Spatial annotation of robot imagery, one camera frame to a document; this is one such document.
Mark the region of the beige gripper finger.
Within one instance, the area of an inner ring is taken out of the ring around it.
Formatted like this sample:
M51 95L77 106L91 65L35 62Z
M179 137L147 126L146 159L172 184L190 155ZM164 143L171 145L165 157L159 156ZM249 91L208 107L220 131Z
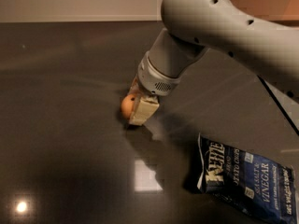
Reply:
M157 96L137 95L134 100L132 114L129 118L129 124L142 126L159 108Z
M134 95L141 95L141 96L146 94L146 90L143 87L143 85L140 83L138 77L134 77L131 87L129 89L129 93Z

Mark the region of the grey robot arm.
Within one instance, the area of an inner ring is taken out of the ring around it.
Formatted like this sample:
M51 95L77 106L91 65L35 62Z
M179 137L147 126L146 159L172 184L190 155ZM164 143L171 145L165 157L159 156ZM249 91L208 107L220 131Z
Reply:
M208 49L229 55L299 101L298 30L254 18L230 0L163 0L161 16L164 28L130 88L135 95L131 125L143 125L158 109L158 98L168 95Z

